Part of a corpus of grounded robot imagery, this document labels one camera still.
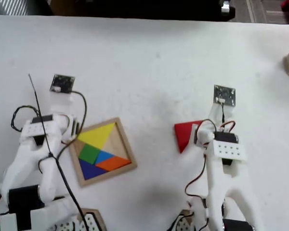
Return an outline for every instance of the beige triangle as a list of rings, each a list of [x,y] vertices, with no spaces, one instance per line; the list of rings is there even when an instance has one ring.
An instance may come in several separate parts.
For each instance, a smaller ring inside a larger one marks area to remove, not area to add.
[[[129,160],[127,155],[127,150],[124,146],[123,139],[118,130],[118,126],[115,124],[114,128],[112,129],[108,140],[103,146],[103,151],[108,152],[112,155],[116,155],[118,157],[124,158]]]
[[[75,140],[75,142],[73,143],[74,148],[75,148],[75,152],[77,154],[77,157],[80,155],[83,147],[86,145],[84,142],[81,142],[79,140]]]

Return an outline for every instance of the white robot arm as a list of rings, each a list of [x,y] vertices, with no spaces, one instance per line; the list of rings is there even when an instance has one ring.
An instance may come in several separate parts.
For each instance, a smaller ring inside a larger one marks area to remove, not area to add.
[[[28,120],[21,131],[16,157],[0,186],[3,201],[9,208],[9,214],[0,217],[1,231],[45,231],[79,212],[70,196],[55,200],[60,177],[55,158],[62,148],[62,140],[71,139],[77,133],[75,118],[66,113],[71,96],[57,92],[65,93],[67,87],[71,92],[73,82],[73,77],[55,75],[51,87],[54,102],[51,114],[42,117],[45,132],[39,116]],[[49,150],[55,158],[49,158]],[[42,173],[40,184],[22,187],[38,170]]]
[[[235,90],[221,86],[214,87],[214,100],[209,118],[200,127],[193,125],[189,146],[204,150],[204,171],[207,172],[208,194],[199,195],[205,206],[205,219],[210,231],[264,231],[256,196],[249,178],[247,154],[244,146],[231,129],[223,126],[221,118],[230,122],[235,106]],[[225,206],[225,200],[235,201]],[[243,217],[230,217],[230,211],[237,209]]]

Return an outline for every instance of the red tangram piece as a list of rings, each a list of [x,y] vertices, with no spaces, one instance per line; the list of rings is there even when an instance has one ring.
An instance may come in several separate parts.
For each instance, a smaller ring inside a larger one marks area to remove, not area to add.
[[[175,136],[177,138],[177,143],[179,147],[179,152],[182,153],[186,146],[188,145],[189,137],[192,132],[192,125],[199,125],[202,120],[180,123],[174,125]]]

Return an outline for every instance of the orange triangle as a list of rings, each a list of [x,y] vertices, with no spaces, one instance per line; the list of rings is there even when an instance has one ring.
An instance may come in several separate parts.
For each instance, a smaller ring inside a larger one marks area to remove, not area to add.
[[[123,159],[121,157],[118,157],[118,156],[114,156],[110,159],[107,159],[103,162],[100,162],[98,164],[96,164],[97,167],[100,167],[102,169],[105,169],[107,171],[112,171],[112,170],[115,170],[119,167],[122,167],[122,166],[125,166],[125,165],[128,165],[130,164],[131,161],[130,160],[126,160],[126,159]]]

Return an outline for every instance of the white surface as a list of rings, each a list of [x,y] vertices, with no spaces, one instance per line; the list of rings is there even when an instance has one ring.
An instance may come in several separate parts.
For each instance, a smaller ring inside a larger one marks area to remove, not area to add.
[[[27,74],[44,112],[54,73],[75,76],[74,89],[88,100],[86,125],[119,116],[138,162],[81,189],[66,153],[80,205],[99,209],[110,231],[166,230],[203,164],[199,154],[178,154],[173,124],[206,118],[218,84],[236,88],[234,132],[267,230],[289,230],[289,77],[281,62],[288,52],[289,26],[0,16],[0,182],[18,148],[12,114],[35,105]],[[16,125],[33,115],[22,111]]]

